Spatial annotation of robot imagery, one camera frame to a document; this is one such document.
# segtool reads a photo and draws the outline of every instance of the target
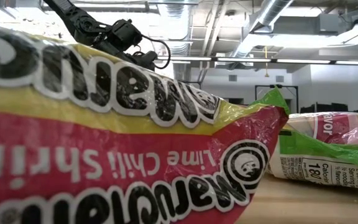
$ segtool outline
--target cable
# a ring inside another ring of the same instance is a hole
[[[116,26],[119,23],[119,20],[117,20],[111,27]]]
[[[343,17],[343,15],[339,15],[339,17],[340,17],[344,22],[347,22],[348,24],[352,24],[352,25],[353,25],[353,23],[347,21],[347,20]]]
[[[139,55],[144,55],[143,52],[135,52],[134,54],[132,54],[133,56],[139,56]]]
[[[240,2],[242,2],[242,1],[231,1],[231,2],[235,2],[235,3],[236,3],[237,5],[239,5],[241,8],[245,9],[248,14],[250,13],[250,11],[249,11],[245,6],[243,6],[242,4],[240,4]]]
[[[212,15],[212,9],[209,10],[208,15],[206,16],[205,26],[207,26],[209,24],[209,21],[211,20],[211,18],[210,18],[211,15]]]
[[[313,6],[310,10],[312,10],[312,9],[314,9],[314,8],[318,8],[318,9],[320,9],[321,13],[324,13],[324,11],[323,11],[320,7],[318,7],[318,6]]]
[[[164,41],[162,41],[162,40],[155,40],[155,39],[153,39],[153,38],[151,38],[151,37],[147,37],[146,35],[143,35],[143,34],[142,34],[142,37],[146,38],[147,40],[149,40],[149,41],[151,41],[151,42],[161,43],[161,44],[163,44],[163,45],[167,48],[167,51],[168,51],[168,60],[167,60],[167,63],[166,63],[164,66],[162,66],[162,67],[155,66],[155,67],[158,68],[158,69],[167,68],[168,65],[169,65],[169,63],[170,63],[170,61],[171,61],[171,49],[169,49],[168,45],[167,45]]]
[[[139,48],[138,52],[141,52],[141,51],[142,51],[142,47],[140,47],[139,45],[136,45],[135,47],[138,47],[138,48]]]

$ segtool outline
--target instant noodle package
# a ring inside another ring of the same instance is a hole
[[[287,122],[281,105],[277,90],[243,108],[0,28],[0,224],[234,223]]]
[[[358,113],[291,114],[269,172],[284,179],[358,188]]]

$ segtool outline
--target fluorescent light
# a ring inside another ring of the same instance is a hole
[[[193,44],[193,41],[175,41],[175,40],[163,40],[167,44]]]
[[[186,61],[173,61],[172,63],[191,63],[191,62],[186,62]]]
[[[337,61],[336,65],[358,65],[358,61]]]
[[[310,64],[328,64],[329,60],[302,60],[302,59],[277,59],[277,63],[310,63]]]
[[[168,60],[168,56],[158,56],[158,60]],[[181,57],[181,56],[171,56],[172,61],[210,61],[211,57]]]
[[[270,62],[267,58],[217,58],[218,62]]]
[[[105,8],[145,8],[144,4],[95,4],[95,3],[75,3],[76,7],[105,7]]]

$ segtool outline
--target table surface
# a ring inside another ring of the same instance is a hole
[[[266,175],[236,224],[358,224],[358,190]]]

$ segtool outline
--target white wall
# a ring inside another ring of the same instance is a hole
[[[191,69],[192,81],[197,80],[200,70]],[[284,69],[268,70],[269,77],[265,77],[266,71],[259,70],[233,70],[210,68],[203,82],[203,90],[208,93],[220,96],[221,98],[243,98],[244,104],[250,104],[255,100],[255,85],[273,85],[277,84],[276,76],[283,75],[284,83],[281,85],[291,85],[291,74]],[[229,75],[237,75],[236,82],[229,82]],[[258,99],[260,99],[269,88],[258,88]],[[286,89],[282,89],[282,94],[286,99],[292,99],[294,96]]]
[[[315,103],[311,85],[312,82],[310,65],[307,65],[292,73],[292,84],[297,85],[299,88],[299,110],[302,107],[308,107]]]
[[[300,89],[300,107],[343,103],[358,110],[358,66],[308,65],[293,73]]]

